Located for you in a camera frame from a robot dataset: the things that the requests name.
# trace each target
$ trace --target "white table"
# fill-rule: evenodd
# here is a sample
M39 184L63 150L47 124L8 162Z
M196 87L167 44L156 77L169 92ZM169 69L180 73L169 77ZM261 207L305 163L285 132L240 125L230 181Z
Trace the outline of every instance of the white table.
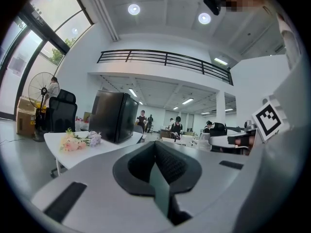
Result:
M163 137L162 138L162 141L163 142L171 142L171 143L175 143L175 144L179 144L179 145L186 145L186 143L184 143L182 140L176 140L175 141L175 139L170 139L170 138L165 138L165 137Z
M88 131L76 132L79 137L87 137ZM94 155L107 153L113 150L121 149L133 144L136 144L142 137L141 133L133 132L133 136L121 143L111 143L105 140L101 140L101 143L95 147L87 146L83 150L76 150L72 152L60 151L60 141L62 136L66 133L46 133L44 134L44 139L48 148L56 158L57 173L60 175L60 164L65 168L70 169L83 160L92 157Z

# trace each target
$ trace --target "floor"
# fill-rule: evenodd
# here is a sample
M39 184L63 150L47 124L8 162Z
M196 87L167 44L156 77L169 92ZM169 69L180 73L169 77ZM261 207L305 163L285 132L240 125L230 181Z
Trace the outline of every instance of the floor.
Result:
M28 199L52 180L56 165L48 146L16 134L15 121L0 119L0 156L10 182Z

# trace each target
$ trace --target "electric fan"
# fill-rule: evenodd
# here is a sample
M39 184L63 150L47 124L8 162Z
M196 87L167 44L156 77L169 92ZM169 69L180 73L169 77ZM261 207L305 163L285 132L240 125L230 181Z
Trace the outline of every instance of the electric fan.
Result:
M48 72L40 72L33 77L28 86L28 98L30 103L37 109L36 120L35 120L35 136L33 140L44 141L43 134L44 129L42 128L42 112L44 111L44 97L48 93L49 86L51 84L51 78L54 75ZM49 92L49 97L57 97L59 93L59 86L52 89L53 93Z

